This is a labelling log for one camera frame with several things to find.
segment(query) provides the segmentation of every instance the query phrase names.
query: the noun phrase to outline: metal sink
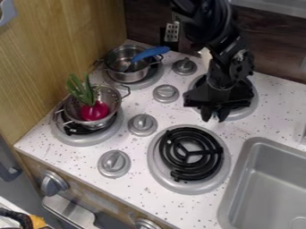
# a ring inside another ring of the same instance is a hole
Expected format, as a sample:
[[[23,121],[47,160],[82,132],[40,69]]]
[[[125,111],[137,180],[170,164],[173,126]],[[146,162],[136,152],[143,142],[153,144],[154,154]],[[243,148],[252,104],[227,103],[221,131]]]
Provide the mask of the metal sink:
[[[305,229],[306,152],[247,140],[217,217],[224,229]]]

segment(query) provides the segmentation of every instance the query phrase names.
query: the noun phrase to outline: stove knob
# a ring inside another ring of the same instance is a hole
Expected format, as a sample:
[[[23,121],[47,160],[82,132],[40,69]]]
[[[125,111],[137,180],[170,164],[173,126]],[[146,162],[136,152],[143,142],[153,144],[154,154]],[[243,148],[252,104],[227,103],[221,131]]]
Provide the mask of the stove knob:
[[[144,218],[138,218],[135,223],[136,229],[162,229],[159,225]]]
[[[163,104],[175,102],[180,97],[178,89],[172,85],[160,85],[153,90],[153,98]]]
[[[129,121],[128,128],[132,134],[146,137],[157,130],[157,120],[149,114],[138,114]]]
[[[190,58],[186,57],[183,60],[175,62],[172,69],[180,75],[192,75],[197,71],[198,67]]]
[[[119,178],[130,168],[130,157],[120,150],[108,151],[98,160],[99,172],[108,178]]]
[[[68,190],[69,185],[58,174],[51,171],[45,171],[44,179],[43,182],[41,183],[40,189],[45,196],[52,197],[55,196],[60,191]]]

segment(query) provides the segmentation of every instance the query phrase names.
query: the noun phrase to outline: speckled countertop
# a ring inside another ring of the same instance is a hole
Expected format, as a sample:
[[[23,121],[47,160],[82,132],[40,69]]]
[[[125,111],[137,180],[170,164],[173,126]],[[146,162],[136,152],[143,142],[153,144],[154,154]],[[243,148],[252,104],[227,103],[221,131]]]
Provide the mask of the speckled countertop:
[[[128,120],[138,114],[153,115],[158,121],[157,132],[177,124],[207,128],[216,133],[229,148],[232,172],[242,144],[253,137],[268,138],[290,147],[306,149],[300,143],[306,121],[306,85],[255,73],[250,80],[259,93],[259,105],[253,114],[234,122],[218,123],[217,120],[210,120],[204,123],[193,109],[183,107],[182,95],[176,102],[167,105],[158,103],[152,97],[153,89],[161,84],[174,85],[182,94],[193,79],[205,72],[201,60],[190,57],[198,65],[196,73],[185,77],[173,73],[172,63],[185,56],[176,52],[166,54],[163,78],[146,89],[134,90],[124,100],[123,126],[109,141],[86,148],[66,146],[52,136],[48,124],[49,114],[15,147],[21,153],[56,167],[98,190],[112,193],[120,201],[141,208],[174,227],[219,229],[217,208],[228,178],[214,191],[197,196],[176,194],[163,188],[151,176],[147,166],[147,148],[155,134],[145,138],[131,135],[127,130]],[[103,73],[94,71],[91,80],[102,81]],[[107,179],[97,170],[98,159],[111,149],[126,152],[132,160],[129,173],[117,180]]]

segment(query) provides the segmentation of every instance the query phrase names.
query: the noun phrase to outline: strainer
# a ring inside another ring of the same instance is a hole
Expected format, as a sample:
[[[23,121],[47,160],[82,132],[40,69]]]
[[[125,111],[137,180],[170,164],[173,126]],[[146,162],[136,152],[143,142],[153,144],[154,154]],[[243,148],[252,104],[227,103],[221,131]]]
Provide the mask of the strainer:
[[[122,99],[131,94],[129,87],[126,87],[128,89],[128,94],[124,97],[121,97],[121,94],[117,89],[108,85],[95,85],[93,88],[98,88],[96,100],[105,103],[108,106],[109,113],[105,118],[96,121],[84,121],[81,118],[81,107],[83,106],[81,102],[72,95],[70,95],[64,102],[64,113],[66,116],[73,122],[89,127],[91,130],[106,127],[108,122],[111,121],[112,117],[119,110]]]

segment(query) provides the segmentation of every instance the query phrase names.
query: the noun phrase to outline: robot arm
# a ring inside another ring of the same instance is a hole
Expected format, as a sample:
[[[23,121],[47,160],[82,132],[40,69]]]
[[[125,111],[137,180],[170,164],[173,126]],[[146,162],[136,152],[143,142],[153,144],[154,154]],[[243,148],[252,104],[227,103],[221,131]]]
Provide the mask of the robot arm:
[[[232,109],[251,103],[253,93],[241,82],[253,74],[253,55],[227,0],[172,0],[172,4],[186,38],[212,55],[201,83],[184,93],[184,105],[199,107],[206,122],[212,115],[223,122]]]

